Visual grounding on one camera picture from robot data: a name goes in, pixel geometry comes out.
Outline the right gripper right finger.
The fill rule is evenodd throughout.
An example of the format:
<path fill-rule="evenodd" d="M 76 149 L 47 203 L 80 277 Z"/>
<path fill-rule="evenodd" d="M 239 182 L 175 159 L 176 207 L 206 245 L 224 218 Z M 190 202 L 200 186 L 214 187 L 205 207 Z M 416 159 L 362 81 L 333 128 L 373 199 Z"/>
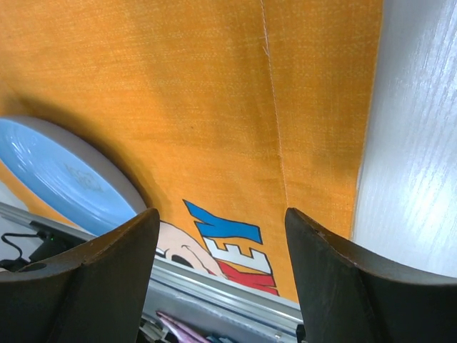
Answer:
<path fill-rule="evenodd" d="M 408 267 L 285 215 L 307 342 L 455 342 L 456 279 Z"/>

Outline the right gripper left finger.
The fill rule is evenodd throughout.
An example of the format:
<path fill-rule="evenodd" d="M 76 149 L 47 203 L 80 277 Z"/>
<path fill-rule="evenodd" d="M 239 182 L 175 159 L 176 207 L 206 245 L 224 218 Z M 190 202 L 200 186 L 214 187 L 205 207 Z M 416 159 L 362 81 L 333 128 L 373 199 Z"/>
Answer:
<path fill-rule="evenodd" d="M 17 272 L 1 272 L 2 342 L 135 342 L 159 237 L 147 209 Z"/>

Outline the blue plastic plate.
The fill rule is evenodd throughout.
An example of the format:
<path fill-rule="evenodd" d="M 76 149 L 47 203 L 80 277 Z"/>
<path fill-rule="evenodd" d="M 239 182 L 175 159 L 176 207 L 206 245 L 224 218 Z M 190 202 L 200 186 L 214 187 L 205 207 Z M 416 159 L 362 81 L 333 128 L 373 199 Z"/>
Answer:
<path fill-rule="evenodd" d="M 1 161 L 38 198 L 95 236 L 146 209 L 136 187 L 99 150 L 42 119 L 1 118 Z"/>

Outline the orange Mickey Mouse cloth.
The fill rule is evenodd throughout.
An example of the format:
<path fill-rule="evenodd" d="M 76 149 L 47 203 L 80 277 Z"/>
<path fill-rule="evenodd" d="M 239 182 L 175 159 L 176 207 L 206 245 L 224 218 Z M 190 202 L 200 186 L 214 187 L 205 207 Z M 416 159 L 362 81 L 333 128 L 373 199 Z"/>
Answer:
<path fill-rule="evenodd" d="M 296 301 L 289 207 L 353 222 L 381 1 L 3 1 L 1 115 L 96 147 L 161 251 Z"/>

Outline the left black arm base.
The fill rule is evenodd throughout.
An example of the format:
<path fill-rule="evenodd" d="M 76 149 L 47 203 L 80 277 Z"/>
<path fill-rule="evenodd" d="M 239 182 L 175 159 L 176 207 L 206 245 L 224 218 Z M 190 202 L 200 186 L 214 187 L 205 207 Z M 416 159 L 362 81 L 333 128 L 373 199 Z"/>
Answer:
<path fill-rule="evenodd" d="M 54 257 L 91 239 L 85 233 L 62 231 L 37 221 L 31 221 L 28 226 L 33 233 L 5 232 L 1 234 L 1 241 L 18 252 L 18 257 L 15 259 L 1 260 L 1 271 L 17 272 L 30 264 Z M 13 239 L 32 239 L 38 240 L 39 243 L 30 254 L 25 254 L 21 246 Z"/>

